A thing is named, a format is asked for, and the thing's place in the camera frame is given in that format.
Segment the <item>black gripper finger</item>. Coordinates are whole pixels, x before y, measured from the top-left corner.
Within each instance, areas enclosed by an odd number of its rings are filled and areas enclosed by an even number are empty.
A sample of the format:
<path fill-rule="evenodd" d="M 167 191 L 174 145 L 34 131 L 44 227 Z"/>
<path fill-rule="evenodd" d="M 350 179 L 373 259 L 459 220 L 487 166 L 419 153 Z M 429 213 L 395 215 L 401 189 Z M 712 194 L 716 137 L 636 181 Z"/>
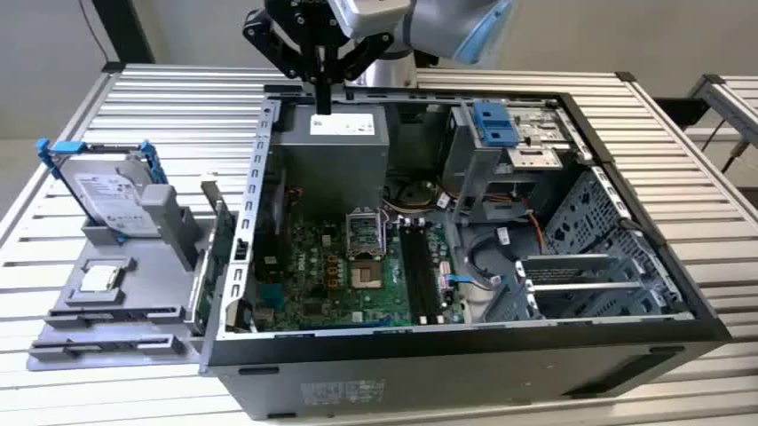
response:
<path fill-rule="evenodd" d="M 367 36 L 341 57 L 339 49 L 350 39 L 345 35 L 329 35 L 325 38 L 323 56 L 323 113 L 333 112 L 333 86 L 353 81 L 379 59 L 393 44 L 391 34 Z"/>
<path fill-rule="evenodd" d="M 246 17 L 242 34 L 275 68 L 290 79 L 299 78 L 314 86 L 317 112 L 325 113 L 325 85 L 315 69 L 315 58 L 307 58 L 285 41 L 274 28 L 265 9 L 253 10 Z"/>

